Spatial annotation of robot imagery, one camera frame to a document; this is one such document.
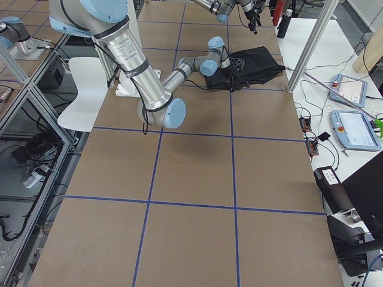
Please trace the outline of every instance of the black bottle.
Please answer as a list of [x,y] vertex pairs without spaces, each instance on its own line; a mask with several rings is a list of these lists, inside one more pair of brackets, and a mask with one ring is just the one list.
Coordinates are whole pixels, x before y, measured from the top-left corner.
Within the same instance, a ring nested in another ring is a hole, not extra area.
[[281,39],[285,38],[292,14],[293,14],[293,10],[287,9],[286,13],[282,16],[282,21],[278,26],[278,34],[276,35],[278,38],[281,38]]

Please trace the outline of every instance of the computer monitor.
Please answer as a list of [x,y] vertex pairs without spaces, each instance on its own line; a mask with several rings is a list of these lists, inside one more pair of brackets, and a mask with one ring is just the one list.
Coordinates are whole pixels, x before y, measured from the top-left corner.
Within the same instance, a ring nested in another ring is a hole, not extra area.
[[382,178],[383,152],[380,152],[343,181],[352,205],[376,240],[383,239]]

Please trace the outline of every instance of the white table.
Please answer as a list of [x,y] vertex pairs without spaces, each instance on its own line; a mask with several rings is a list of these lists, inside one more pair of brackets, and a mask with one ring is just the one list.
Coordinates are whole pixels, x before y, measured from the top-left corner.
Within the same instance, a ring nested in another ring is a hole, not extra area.
[[[284,58],[284,64],[294,69],[302,50],[306,44],[306,41],[311,33],[312,28],[315,24],[315,19],[292,19],[288,27],[287,34],[284,39],[278,39],[279,47],[281,49],[282,56]],[[354,53],[350,43],[348,42],[346,36],[342,32],[336,20],[331,20],[326,30],[324,31],[309,63],[307,69],[313,68],[315,66],[324,66],[324,65],[337,65],[343,61],[346,61]],[[307,72],[313,75],[315,78],[318,78],[322,82],[332,81],[338,73],[340,73],[343,68],[342,74],[349,75],[354,78],[362,78],[367,74],[358,74],[355,73],[352,69],[352,63],[354,63],[357,56],[354,56],[347,64],[341,64],[337,67],[323,67],[315,68],[313,70],[308,70]],[[287,76],[290,78],[292,71],[287,71]],[[301,80],[310,80],[308,77],[304,76]],[[370,77],[364,79],[368,82],[367,95],[370,97],[380,97],[381,95],[374,85]],[[314,103],[320,107],[324,106],[323,118],[318,129],[318,123],[320,122],[320,117],[312,118],[312,130],[320,135],[322,132],[327,132],[331,135],[330,140],[334,143],[335,147],[339,152],[339,167],[336,171],[339,179],[344,181],[347,177],[352,175],[357,169],[362,165],[367,163],[371,158],[376,156],[377,152],[366,152],[366,151],[351,151],[347,150],[346,153],[348,157],[341,152],[343,150],[342,146],[339,144],[336,139],[336,135],[333,131],[331,122],[330,122],[330,113],[331,110],[340,109],[340,110],[353,110],[346,105],[327,100],[328,91],[317,84],[311,84],[303,82],[303,89],[306,94],[306,98],[311,103]],[[303,107],[307,108],[312,115],[320,114],[321,111],[308,104],[305,101],[304,95],[298,85],[293,93],[295,102],[302,104]],[[376,115],[383,112],[383,100],[368,100],[366,99],[366,104],[364,109]],[[302,115],[308,115],[307,112],[303,111]],[[334,148],[327,141],[321,143],[328,147],[334,152]],[[312,169],[315,170],[318,167],[330,166],[333,161],[332,155],[323,147],[318,147],[319,156],[313,158]],[[349,277],[346,272],[342,269],[342,277],[344,280],[345,286],[350,286],[353,281],[361,281],[357,277]],[[374,272],[370,273],[368,280],[366,282],[366,287],[381,287],[383,282],[383,272]]]

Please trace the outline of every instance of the robotic arm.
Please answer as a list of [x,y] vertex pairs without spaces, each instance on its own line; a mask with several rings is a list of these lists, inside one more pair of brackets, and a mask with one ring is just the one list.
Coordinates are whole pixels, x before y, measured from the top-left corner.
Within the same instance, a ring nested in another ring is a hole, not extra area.
[[203,57],[184,58],[180,66],[161,83],[136,39],[129,30],[125,0],[50,0],[53,29],[75,36],[103,41],[130,78],[141,96],[139,118],[149,124],[169,129],[179,127],[186,116],[186,106],[173,92],[192,74],[212,75],[220,65],[226,72],[234,69],[221,38],[209,42]]
[[17,44],[22,54],[31,54],[37,50],[23,22],[15,16],[0,19],[0,43],[7,50]]
[[235,5],[241,5],[245,12],[247,20],[249,20],[248,27],[250,31],[257,34],[256,26],[261,26],[260,13],[265,7],[265,0],[192,0],[202,8],[208,10],[210,13],[217,15],[217,20],[221,23],[227,22],[230,13],[233,11]]

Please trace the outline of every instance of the black cloth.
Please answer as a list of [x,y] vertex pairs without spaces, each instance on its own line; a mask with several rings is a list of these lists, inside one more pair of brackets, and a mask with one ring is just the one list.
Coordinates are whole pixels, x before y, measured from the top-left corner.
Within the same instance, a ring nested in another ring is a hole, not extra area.
[[211,77],[205,77],[208,88],[220,90],[239,90],[249,84],[264,84],[273,79],[278,73],[285,70],[285,66],[279,65],[265,47],[257,47],[248,50],[230,53],[232,59],[243,59],[244,65],[234,77],[232,86],[222,76],[221,69],[217,69]]

